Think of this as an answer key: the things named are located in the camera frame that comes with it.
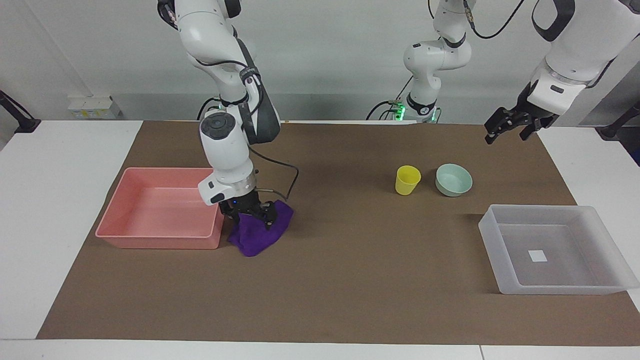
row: pink plastic bin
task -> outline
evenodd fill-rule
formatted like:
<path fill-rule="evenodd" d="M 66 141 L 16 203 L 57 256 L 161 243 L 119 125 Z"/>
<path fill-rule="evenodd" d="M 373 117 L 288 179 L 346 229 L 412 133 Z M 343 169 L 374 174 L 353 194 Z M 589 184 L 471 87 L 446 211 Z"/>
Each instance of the pink plastic bin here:
<path fill-rule="evenodd" d="M 223 215 L 198 183 L 210 168 L 127 168 L 95 232 L 121 249 L 217 249 Z"/>

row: mint green bowl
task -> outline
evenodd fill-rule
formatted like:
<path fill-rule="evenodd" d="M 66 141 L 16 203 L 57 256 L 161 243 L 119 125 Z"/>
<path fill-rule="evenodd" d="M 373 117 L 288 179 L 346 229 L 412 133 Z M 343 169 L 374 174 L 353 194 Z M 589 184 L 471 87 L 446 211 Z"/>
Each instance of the mint green bowl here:
<path fill-rule="evenodd" d="M 436 172 L 436 187 L 446 196 L 458 197 L 471 190 L 474 182 L 465 168 L 456 164 L 445 164 Z"/>

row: white label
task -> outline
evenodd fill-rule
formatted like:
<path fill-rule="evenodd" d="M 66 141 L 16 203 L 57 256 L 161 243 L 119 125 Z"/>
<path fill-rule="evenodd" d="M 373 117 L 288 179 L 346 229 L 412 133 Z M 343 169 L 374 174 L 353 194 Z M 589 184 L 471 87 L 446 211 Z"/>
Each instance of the white label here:
<path fill-rule="evenodd" d="M 547 257 L 542 250 L 529 250 L 529 256 L 534 263 L 546 263 Z"/>

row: plastic cup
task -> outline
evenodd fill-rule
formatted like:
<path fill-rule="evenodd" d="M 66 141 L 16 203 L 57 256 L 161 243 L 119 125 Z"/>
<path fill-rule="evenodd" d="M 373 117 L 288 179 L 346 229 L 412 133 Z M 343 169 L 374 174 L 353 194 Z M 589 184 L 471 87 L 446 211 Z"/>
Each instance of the plastic cup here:
<path fill-rule="evenodd" d="M 458 197 L 471 189 L 473 179 L 465 168 L 445 164 L 436 172 L 436 187 L 448 197 Z"/>
<path fill-rule="evenodd" d="M 400 167 L 396 173 L 396 192 L 400 195 L 409 195 L 422 179 L 420 170 L 413 166 Z"/>

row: black stand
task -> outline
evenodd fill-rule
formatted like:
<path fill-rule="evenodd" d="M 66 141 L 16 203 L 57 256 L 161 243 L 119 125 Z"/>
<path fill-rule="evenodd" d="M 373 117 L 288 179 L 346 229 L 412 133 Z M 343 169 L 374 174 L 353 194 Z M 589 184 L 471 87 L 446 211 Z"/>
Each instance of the black stand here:
<path fill-rule="evenodd" d="M 620 118 L 618 118 L 613 124 L 605 127 L 596 127 L 596 131 L 600 134 L 603 140 L 607 141 L 619 141 L 617 135 L 618 131 L 632 118 L 640 115 L 640 101 L 638 101 L 631 109 L 627 110 Z"/>
<path fill-rule="evenodd" d="M 29 119 L 24 116 L 12 103 L 10 97 L 8 97 L 4 92 L 0 90 L 0 105 L 9 113 L 11 116 L 18 121 L 18 127 L 15 130 L 15 134 L 19 133 L 32 133 L 38 125 L 42 122 L 40 119 Z"/>

